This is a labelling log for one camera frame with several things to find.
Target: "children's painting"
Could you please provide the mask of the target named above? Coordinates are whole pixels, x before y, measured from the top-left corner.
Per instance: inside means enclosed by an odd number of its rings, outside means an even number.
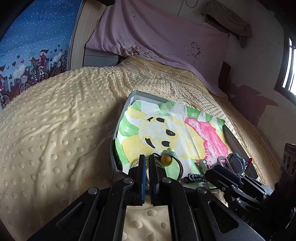
[[[31,86],[67,70],[82,0],[35,0],[0,42],[0,111]]]
[[[209,165],[219,156],[228,156],[229,147],[223,125],[225,121],[194,108],[168,101],[161,104],[136,100],[125,111],[118,127],[115,147],[128,173],[140,154],[161,154],[172,147],[188,173],[199,173],[197,161],[207,159]],[[165,167],[167,176],[177,178],[176,161]]]

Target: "gray tray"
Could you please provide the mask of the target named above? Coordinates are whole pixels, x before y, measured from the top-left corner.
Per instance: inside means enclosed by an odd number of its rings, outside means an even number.
[[[136,100],[142,100],[142,101],[146,101],[146,102],[154,103],[154,104],[168,102],[167,99],[164,99],[164,98],[161,98],[161,97],[158,97],[158,96],[146,93],[146,92],[138,91],[138,90],[135,90],[130,93],[130,95],[128,96],[128,98],[123,106],[121,114],[118,118],[117,124],[115,126],[115,130],[114,130],[114,134],[113,134],[112,140],[111,140],[110,152],[111,152],[111,162],[112,162],[112,169],[113,169],[113,175],[112,175],[112,182],[113,183],[116,182],[117,180],[122,179],[127,176],[126,173],[122,172],[121,162],[120,162],[119,157],[117,156],[117,153],[115,150],[115,139],[117,137],[119,123],[120,123],[121,119],[123,118],[125,111]],[[245,150],[242,148],[242,146],[240,145],[238,140],[234,137],[234,135],[232,134],[232,132],[228,129],[228,127],[226,125],[223,126],[223,130],[224,130],[226,139],[228,141],[228,144],[232,148],[232,150],[234,152],[236,152],[237,154],[239,154],[245,160],[249,160],[247,153],[245,152]],[[251,164],[251,167],[248,172],[248,176],[251,178],[254,178],[254,179],[258,178],[257,172],[256,172],[253,164]]]

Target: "yellow bead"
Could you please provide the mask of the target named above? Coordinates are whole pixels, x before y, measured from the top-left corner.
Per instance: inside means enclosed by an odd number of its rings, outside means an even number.
[[[160,163],[162,165],[164,165],[165,167],[170,166],[172,164],[172,162],[173,162],[173,159],[168,155],[163,155],[160,159]]]

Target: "window frame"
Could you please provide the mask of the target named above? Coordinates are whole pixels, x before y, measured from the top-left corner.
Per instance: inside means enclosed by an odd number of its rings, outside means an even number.
[[[283,87],[283,83],[284,83],[287,68],[288,68],[288,62],[289,62],[289,49],[290,49],[289,37],[288,37],[287,32],[284,31],[283,59],[282,59],[279,76],[276,81],[276,85],[274,87],[274,90],[279,92],[281,95],[286,97],[289,101],[291,101],[294,105],[296,105],[296,95],[291,93],[289,90],[290,85],[291,85],[291,81],[292,81],[291,78],[292,78],[292,73],[293,73],[293,65],[296,64],[293,62],[293,60],[294,60],[294,50],[293,49],[292,49],[292,55],[291,55],[291,65],[290,65],[289,76],[288,76],[285,88]]]

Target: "silver bolt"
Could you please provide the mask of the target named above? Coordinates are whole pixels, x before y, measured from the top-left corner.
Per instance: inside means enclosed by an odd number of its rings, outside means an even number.
[[[197,188],[197,191],[200,193],[200,194],[205,194],[207,192],[207,189],[205,187],[198,187]]]
[[[124,180],[123,180],[124,183],[126,184],[131,184],[133,182],[133,179],[130,178],[130,177],[126,177]]]
[[[162,181],[163,181],[164,183],[170,183],[170,182],[172,181],[172,179],[170,179],[169,177],[164,177],[164,178],[162,179]]]
[[[88,189],[88,193],[91,194],[91,195],[97,194],[97,192],[98,192],[98,189],[97,188],[90,188],[90,189]]]

